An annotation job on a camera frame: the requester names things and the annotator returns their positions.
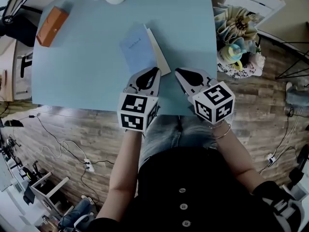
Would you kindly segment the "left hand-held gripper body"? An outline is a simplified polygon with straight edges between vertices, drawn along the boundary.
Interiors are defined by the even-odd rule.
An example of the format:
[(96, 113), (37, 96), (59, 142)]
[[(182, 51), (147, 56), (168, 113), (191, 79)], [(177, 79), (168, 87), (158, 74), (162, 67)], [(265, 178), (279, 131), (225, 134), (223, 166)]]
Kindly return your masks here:
[(158, 100), (158, 97), (122, 92), (117, 107), (120, 128), (145, 132), (157, 116)]

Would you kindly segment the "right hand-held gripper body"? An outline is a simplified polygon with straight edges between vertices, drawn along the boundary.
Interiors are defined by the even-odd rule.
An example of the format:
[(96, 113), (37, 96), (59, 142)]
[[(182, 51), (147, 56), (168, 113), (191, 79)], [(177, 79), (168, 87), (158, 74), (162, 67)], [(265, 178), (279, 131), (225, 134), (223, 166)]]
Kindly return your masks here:
[(193, 96), (195, 114), (215, 125), (233, 114), (235, 95), (225, 82), (219, 82)]

